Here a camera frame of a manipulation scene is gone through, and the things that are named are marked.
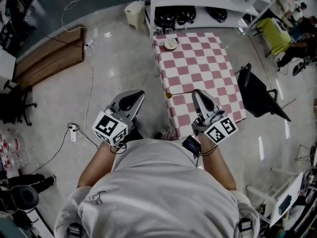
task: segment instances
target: wooden board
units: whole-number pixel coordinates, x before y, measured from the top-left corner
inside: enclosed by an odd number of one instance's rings
[[[18,77],[17,84],[21,86],[22,90],[29,86],[33,87],[65,69],[83,62],[85,59],[83,46],[84,42],[80,41],[66,49],[54,52],[54,54],[48,58],[37,62],[37,64],[33,66],[31,70],[27,70],[23,76]]]
[[[84,29],[79,28],[73,32],[62,32],[59,35],[55,36],[56,40],[48,40],[24,59],[22,59],[15,68],[14,71],[14,81],[17,81],[19,77],[22,77],[28,70],[32,70],[33,67],[37,66],[43,59],[47,59],[50,56],[53,56],[56,52],[60,52],[67,47],[74,45],[84,39]]]

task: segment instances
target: red and white checkered tablecloth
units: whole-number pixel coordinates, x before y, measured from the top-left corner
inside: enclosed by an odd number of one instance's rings
[[[166,38],[178,38],[174,51],[164,47]],[[159,35],[153,38],[153,48],[165,94],[204,90],[235,121],[246,118],[238,83],[219,37],[213,33]],[[164,139],[192,135],[191,123],[197,118],[192,94],[165,97],[165,101],[171,128]]]

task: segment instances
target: power outlet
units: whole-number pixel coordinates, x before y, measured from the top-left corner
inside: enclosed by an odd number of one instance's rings
[[[77,136],[78,127],[73,124],[73,125],[70,126],[69,129],[70,129],[70,140],[73,143],[77,143],[78,142],[78,136]]]

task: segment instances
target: white sweatshirt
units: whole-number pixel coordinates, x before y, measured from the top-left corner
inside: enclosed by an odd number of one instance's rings
[[[90,238],[232,238],[242,217],[253,222],[257,237],[259,216],[248,198],[196,168],[192,156],[168,141],[129,142],[113,172],[70,195],[55,237],[80,223]]]

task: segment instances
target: white trash bin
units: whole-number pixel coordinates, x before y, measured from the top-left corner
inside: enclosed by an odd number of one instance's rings
[[[136,30],[140,29],[140,27],[144,24],[144,19],[145,19],[144,2],[143,1],[132,2],[124,9],[124,12],[130,27]]]

